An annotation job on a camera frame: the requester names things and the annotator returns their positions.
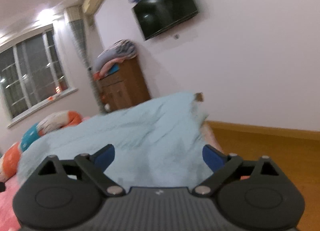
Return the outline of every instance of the silver screw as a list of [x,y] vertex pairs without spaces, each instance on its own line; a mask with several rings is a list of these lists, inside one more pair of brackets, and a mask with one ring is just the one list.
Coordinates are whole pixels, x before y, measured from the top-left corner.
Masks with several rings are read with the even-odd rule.
[[210,193],[211,189],[208,186],[198,186],[195,188],[195,192],[201,195]]
[[107,192],[113,195],[119,195],[122,191],[123,189],[120,186],[110,186],[107,188]]

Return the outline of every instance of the yellow baseboard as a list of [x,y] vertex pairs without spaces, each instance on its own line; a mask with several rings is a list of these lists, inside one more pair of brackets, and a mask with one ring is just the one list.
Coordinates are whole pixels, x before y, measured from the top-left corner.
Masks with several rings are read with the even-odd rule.
[[207,121],[207,123],[211,126],[212,129],[224,129],[237,132],[258,133],[300,139],[320,140],[320,131],[225,123],[221,121]]

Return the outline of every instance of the white logo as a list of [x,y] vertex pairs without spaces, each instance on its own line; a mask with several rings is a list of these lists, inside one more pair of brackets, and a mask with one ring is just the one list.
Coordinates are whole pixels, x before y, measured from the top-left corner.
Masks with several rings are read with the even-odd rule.
[[155,193],[156,193],[157,195],[161,195],[161,194],[164,193],[164,191],[163,191],[162,189],[160,189],[160,190],[156,191]]

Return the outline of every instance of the wooden floor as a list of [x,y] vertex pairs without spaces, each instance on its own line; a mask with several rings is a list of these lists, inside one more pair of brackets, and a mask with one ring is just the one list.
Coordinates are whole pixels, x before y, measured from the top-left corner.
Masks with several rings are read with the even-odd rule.
[[320,230],[320,141],[213,129],[224,153],[247,160],[269,155],[302,193],[306,208],[298,228]]

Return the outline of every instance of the window sill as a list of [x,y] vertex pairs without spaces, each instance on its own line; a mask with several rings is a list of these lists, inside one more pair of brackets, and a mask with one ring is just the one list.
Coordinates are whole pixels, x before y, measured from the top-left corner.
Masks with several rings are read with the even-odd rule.
[[56,98],[54,100],[52,100],[52,101],[49,101],[48,99],[45,99],[45,100],[41,101],[40,103],[34,105],[30,109],[24,111],[23,113],[21,113],[20,115],[16,116],[14,119],[12,119],[11,123],[7,126],[7,128],[11,128],[12,126],[14,126],[15,124],[19,123],[20,121],[22,121],[26,117],[28,117],[31,114],[35,113],[36,111],[46,107],[47,105],[50,105],[50,104],[54,103],[55,101],[60,100],[63,97],[66,97],[66,96],[76,92],[77,90],[78,90],[77,88],[70,88],[70,89],[67,89],[64,92],[62,92],[60,95],[56,96]]

